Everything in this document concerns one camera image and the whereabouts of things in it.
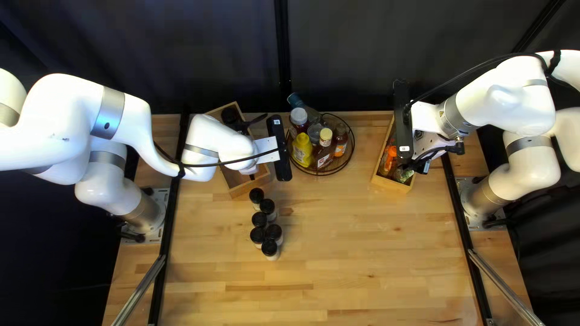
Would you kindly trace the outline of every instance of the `white bottle cap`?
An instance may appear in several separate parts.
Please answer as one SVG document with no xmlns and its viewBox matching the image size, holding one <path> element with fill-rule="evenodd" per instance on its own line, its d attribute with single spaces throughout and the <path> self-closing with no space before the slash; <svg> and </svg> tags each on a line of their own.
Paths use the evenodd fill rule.
<svg viewBox="0 0 580 326">
<path fill-rule="evenodd" d="M 295 125 L 303 125 L 308 121 L 308 114 L 306 110 L 297 107 L 290 112 L 290 121 Z"/>
</svg>

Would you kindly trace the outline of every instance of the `black jar lid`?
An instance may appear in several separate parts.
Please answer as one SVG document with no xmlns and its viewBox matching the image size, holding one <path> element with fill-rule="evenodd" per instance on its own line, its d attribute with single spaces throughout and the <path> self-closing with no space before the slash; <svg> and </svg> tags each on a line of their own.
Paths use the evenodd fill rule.
<svg viewBox="0 0 580 326">
<path fill-rule="evenodd" d="M 254 204 L 260 204 L 260 202 L 264 199 L 264 191 L 260 188 L 254 188 L 250 190 L 250 200 Z"/>
<path fill-rule="evenodd" d="M 266 239 L 278 240 L 282 236 L 282 227 L 278 224 L 270 224 L 266 228 Z"/>
<path fill-rule="evenodd" d="M 271 199 L 264 199 L 260 202 L 260 210 L 266 214 L 272 214 L 275 208 L 274 201 Z"/>
<path fill-rule="evenodd" d="M 263 212 L 256 212 L 252 215 L 252 224 L 255 227 L 265 227 L 268 224 L 268 217 Z"/>
<path fill-rule="evenodd" d="M 250 240 L 255 244 L 261 244 L 264 242 L 264 229 L 261 227 L 254 227 L 250 231 Z"/>
<path fill-rule="evenodd" d="M 264 255 L 271 257 L 271 256 L 274 256 L 277 251 L 278 251 L 278 245 L 276 244 L 276 241 L 274 241 L 272 239 L 264 240 L 264 243 L 262 243 L 262 253 Z"/>
</svg>

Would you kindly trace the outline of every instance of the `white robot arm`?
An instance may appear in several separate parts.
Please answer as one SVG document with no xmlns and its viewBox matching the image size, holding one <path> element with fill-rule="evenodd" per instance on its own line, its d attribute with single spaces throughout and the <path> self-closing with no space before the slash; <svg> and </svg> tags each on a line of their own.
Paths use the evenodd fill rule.
<svg viewBox="0 0 580 326">
<path fill-rule="evenodd" d="M 549 67 L 554 51 L 537 53 Z M 552 76 L 580 90 L 580 51 L 562 50 Z M 461 194 L 471 218 L 484 218 L 532 191 L 554 185 L 560 168 L 551 137 L 558 140 L 566 164 L 580 172 L 580 108 L 556 112 L 542 62 L 537 57 L 508 59 L 438 106 L 417 102 L 411 108 L 416 158 L 431 148 L 462 141 L 491 124 L 505 130 L 509 163 Z M 439 151 L 434 157 L 442 155 Z"/>
<path fill-rule="evenodd" d="M 275 136 L 252 141 L 196 115 L 182 154 L 183 179 L 212 179 L 218 160 L 240 160 L 225 166 L 255 173 L 257 164 L 280 160 L 281 142 Z M 164 212 L 124 178 L 125 145 L 163 174 L 180 172 L 180 164 L 155 149 L 145 101 L 63 74 L 41 78 L 26 95 L 20 81 L 0 69 L 0 171 L 22 169 L 53 183 L 76 184 L 80 201 L 124 218 L 135 232 L 154 231 Z M 212 166 L 188 166 L 203 164 Z M 285 180 L 291 179 L 288 173 Z"/>
</svg>

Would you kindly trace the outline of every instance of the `black metal frame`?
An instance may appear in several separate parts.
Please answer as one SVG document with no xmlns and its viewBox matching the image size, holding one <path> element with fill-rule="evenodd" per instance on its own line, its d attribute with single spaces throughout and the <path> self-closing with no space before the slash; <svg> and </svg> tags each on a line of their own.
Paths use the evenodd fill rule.
<svg viewBox="0 0 580 326">
<path fill-rule="evenodd" d="M 453 173 L 451 160 L 449 159 L 449 153 L 445 153 L 441 156 L 441 162 L 443 163 L 443 171 L 445 172 L 445 181 L 447 181 L 449 196 L 451 196 L 451 202 L 453 203 L 453 212 L 455 213 L 455 220 L 457 221 L 459 236 L 461 237 L 461 244 L 463 245 L 465 259 L 467 261 L 469 276 L 471 276 L 473 290 L 475 291 L 475 296 L 477 298 L 477 305 L 479 307 L 483 324 L 486 325 L 486 320 L 491 318 L 490 305 L 487 302 L 487 295 L 485 294 L 483 279 L 481 278 L 479 268 L 471 261 L 471 259 L 469 259 L 469 249 L 473 249 L 473 242 L 469 235 L 469 228 L 463 214 L 463 205 L 461 205 L 461 198 L 459 197 L 459 191 L 457 190 L 457 183 L 455 182 L 455 175 Z"/>
<path fill-rule="evenodd" d="M 180 161 L 183 148 L 185 147 L 185 139 L 187 137 L 187 127 L 189 125 L 189 112 L 184 110 L 179 119 L 179 137 L 177 139 L 177 153 L 175 159 Z M 163 292 L 165 289 L 165 277 L 167 265 L 169 264 L 169 247 L 171 245 L 171 238 L 173 236 L 173 223 L 175 221 L 175 209 L 177 207 L 177 193 L 179 191 L 179 182 L 181 179 L 173 178 L 169 186 L 169 199 L 167 202 L 167 210 L 165 211 L 165 226 L 163 228 L 163 237 L 161 238 L 161 248 L 159 255 L 165 255 L 165 265 L 157 274 L 155 278 L 155 286 L 153 287 L 153 296 L 151 297 L 151 308 L 149 310 L 149 326 L 157 325 L 161 316 L 161 304 L 163 302 Z"/>
<path fill-rule="evenodd" d="M 553 17 L 557 10 L 562 6 L 566 0 L 550 0 L 548 4 L 544 7 L 538 17 L 534 20 L 531 26 L 528 28 L 526 33 L 521 37 L 512 52 L 520 52 L 524 50 L 533 39 L 540 33 L 540 31 L 546 26 L 548 21 Z M 275 23 L 276 23 L 276 40 L 278 48 L 278 73 L 280 75 L 280 102 L 281 108 L 286 105 L 286 98 L 292 93 L 292 81 L 291 81 L 291 62 L 290 62 L 290 41 L 288 35 L 288 0 L 274 0 L 274 13 L 275 13 Z M 189 124 L 189 112 L 184 109 L 180 119 L 180 131 L 179 138 L 177 141 L 177 153 L 175 158 L 177 160 L 181 159 L 181 153 L 185 145 L 185 138 L 187 134 L 187 126 Z M 453 209 L 455 212 L 456 221 L 459 227 L 459 234 L 461 237 L 461 242 L 463 244 L 463 249 L 465 251 L 465 258 L 467 260 L 467 266 L 469 268 L 469 274 L 472 279 L 473 288 L 475 290 L 478 307 L 480 310 L 483 323 L 487 323 L 487 318 L 491 318 L 491 311 L 485 295 L 485 289 L 483 286 L 483 281 L 479 268 L 469 259 L 468 250 L 473 249 L 473 243 L 469 235 L 469 229 L 463 215 L 463 206 L 461 205 L 461 199 L 459 198 L 459 193 L 455 183 L 455 176 L 451 166 L 451 161 L 449 155 L 445 154 L 441 157 L 443 162 L 443 170 L 445 172 L 445 179 L 447 181 L 447 187 L 449 188 L 449 195 L 451 196 L 451 201 L 453 203 Z M 177 191 L 179 189 L 178 178 L 173 178 L 171 181 L 169 202 L 167 206 L 167 213 L 165 216 L 165 228 L 163 231 L 163 240 L 161 242 L 160 255 L 166 255 L 169 258 L 169 247 L 171 244 L 171 238 L 173 233 L 173 222 L 175 218 L 175 209 L 177 206 Z M 163 292 L 165 287 L 165 277 L 167 263 L 163 266 L 159 274 L 155 279 L 155 287 L 153 289 L 153 298 L 151 300 L 151 309 L 149 312 L 149 326 L 156 326 L 159 322 L 159 317 L 161 316 L 161 304 L 163 301 Z"/>
</svg>

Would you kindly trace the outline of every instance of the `silver metal band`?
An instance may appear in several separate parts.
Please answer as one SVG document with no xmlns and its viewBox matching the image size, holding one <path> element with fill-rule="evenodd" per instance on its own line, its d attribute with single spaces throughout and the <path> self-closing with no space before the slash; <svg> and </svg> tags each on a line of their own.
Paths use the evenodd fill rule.
<svg viewBox="0 0 580 326">
<path fill-rule="evenodd" d="M 506 153 L 509 157 L 513 153 L 528 147 L 546 146 L 552 147 L 552 141 L 546 136 L 524 137 L 514 140 L 506 146 Z"/>
<path fill-rule="evenodd" d="M 480 181 L 477 187 L 467 194 L 467 204 L 478 215 L 495 213 L 510 202 L 510 200 L 501 198 L 491 190 L 489 176 Z"/>
<path fill-rule="evenodd" d="M 546 87 L 548 87 L 548 82 L 545 81 L 544 79 L 528 79 L 525 81 L 525 83 L 522 87 L 528 87 L 528 86 L 546 86 Z"/>
<path fill-rule="evenodd" d="M 147 233 L 159 225 L 158 219 L 163 218 L 163 216 L 159 216 L 159 211 L 159 206 L 153 199 L 141 191 L 141 200 L 137 207 L 130 213 L 120 215 L 120 217 L 131 224 L 135 230 L 139 230 L 140 233 Z"/>
<path fill-rule="evenodd" d="M 109 163 L 125 170 L 125 159 L 121 156 L 108 151 L 92 151 L 89 156 L 90 162 Z"/>
<path fill-rule="evenodd" d="M 19 118 L 20 113 L 7 105 L 0 103 L 0 124 L 12 127 L 16 125 Z"/>
<path fill-rule="evenodd" d="M 36 168 L 30 168 L 30 169 L 22 169 L 22 172 L 26 172 L 28 174 L 32 174 L 32 175 L 39 175 L 42 172 L 45 172 L 46 170 L 50 169 L 52 167 L 52 165 L 47 165 L 47 166 L 39 166 Z"/>
<path fill-rule="evenodd" d="M 216 151 L 210 151 L 210 150 L 207 150 L 205 148 L 197 147 L 197 146 L 190 145 L 187 143 L 185 144 L 184 149 L 186 149 L 188 151 L 194 151 L 196 153 L 200 153 L 200 154 L 205 155 L 205 156 L 219 158 L 219 154 Z"/>
<path fill-rule="evenodd" d="M 90 135 L 104 139 L 113 138 L 119 128 L 124 108 L 125 93 L 105 87 L 99 114 Z"/>
<path fill-rule="evenodd" d="M 457 103 L 455 99 L 457 93 L 453 94 L 445 102 L 439 104 L 437 107 L 437 114 L 439 115 L 439 126 L 448 138 L 454 138 L 455 136 L 465 136 L 466 134 L 475 131 L 481 126 L 475 126 L 467 122 L 459 109 L 457 108 Z"/>
</svg>

